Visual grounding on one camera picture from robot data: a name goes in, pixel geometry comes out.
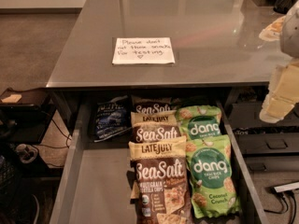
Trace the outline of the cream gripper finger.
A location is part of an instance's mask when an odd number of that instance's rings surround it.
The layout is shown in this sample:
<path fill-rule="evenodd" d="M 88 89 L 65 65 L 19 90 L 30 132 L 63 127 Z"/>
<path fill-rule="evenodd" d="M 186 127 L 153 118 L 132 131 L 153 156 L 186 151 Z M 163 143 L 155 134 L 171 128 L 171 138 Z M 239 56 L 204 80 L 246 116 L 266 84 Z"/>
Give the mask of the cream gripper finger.
<path fill-rule="evenodd" d="M 285 20 L 285 17 L 282 16 L 272 23 L 270 23 L 268 26 L 266 26 L 259 34 L 259 37 L 263 41 L 276 41 L 279 40 L 280 33 L 282 31 L 282 25 Z"/>
<path fill-rule="evenodd" d="M 264 122 L 277 123 L 284 120 L 299 103 L 299 61 L 278 65 L 271 75 L 268 90 L 259 118 Z"/>

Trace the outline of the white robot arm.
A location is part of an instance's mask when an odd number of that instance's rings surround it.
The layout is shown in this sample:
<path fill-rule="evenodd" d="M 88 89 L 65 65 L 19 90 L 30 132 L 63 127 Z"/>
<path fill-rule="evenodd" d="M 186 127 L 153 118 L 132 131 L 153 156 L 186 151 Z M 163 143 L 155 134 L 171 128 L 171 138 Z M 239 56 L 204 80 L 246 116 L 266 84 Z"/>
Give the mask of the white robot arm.
<path fill-rule="evenodd" d="M 280 50 L 292 57 L 287 65 L 274 69 L 259 114 L 260 120 L 277 123 L 299 103 L 299 1 L 285 16 L 262 29 L 259 37 L 268 42 L 278 41 Z"/>

